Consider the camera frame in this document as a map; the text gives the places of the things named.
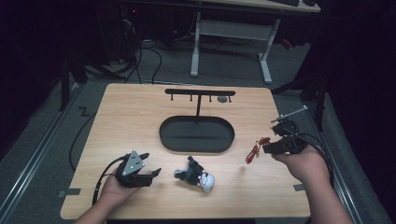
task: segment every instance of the forearm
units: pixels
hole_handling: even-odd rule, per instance
[[[90,209],[88,209],[76,222],[75,224],[103,224],[106,221],[107,216],[115,208],[109,207],[108,204],[98,201]]]
[[[352,223],[329,182],[326,180],[313,181],[305,184],[305,191],[311,210],[312,223]]]

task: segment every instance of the black oval tray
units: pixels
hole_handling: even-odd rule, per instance
[[[223,152],[234,136],[233,126],[218,117],[174,116],[160,127],[163,145],[177,152]]]

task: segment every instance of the stuffed animal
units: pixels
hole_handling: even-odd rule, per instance
[[[179,178],[194,186],[200,186],[206,193],[210,192],[215,185],[215,177],[207,173],[204,167],[198,161],[195,161],[192,156],[189,156],[188,159],[189,165],[186,169],[175,170],[175,178]]]

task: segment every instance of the desk surface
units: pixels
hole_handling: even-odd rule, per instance
[[[159,137],[164,120],[175,115],[195,115],[196,97],[165,94],[165,89],[235,91],[231,103],[203,96],[202,116],[222,117],[234,128],[231,147],[220,153],[177,153],[166,149]],[[163,168],[148,188],[139,190],[112,218],[229,218],[306,217],[308,202],[300,184],[287,167],[262,153],[251,164],[245,157],[256,140],[274,136],[270,120],[278,117],[271,92],[264,88],[203,87],[110,84],[70,185],[81,189],[68,195],[61,211],[64,219],[75,219],[92,203],[93,188],[109,163],[130,153],[150,153],[139,174]],[[173,177],[187,166],[192,155],[216,178],[210,193]]]
[[[318,6],[318,4],[310,7],[306,5],[303,1],[300,1],[299,6],[297,7],[288,6],[268,0],[202,0],[202,2],[240,5],[244,7],[266,7],[271,9],[282,9],[289,11],[320,12],[320,7]]]

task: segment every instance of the person's left hand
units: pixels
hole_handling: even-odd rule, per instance
[[[107,177],[106,183],[103,186],[99,200],[106,201],[108,205],[116,208],[125,203],[129,197],[138,192],[141,188],[125,188],[121,186],[114,174],[116,171]]]

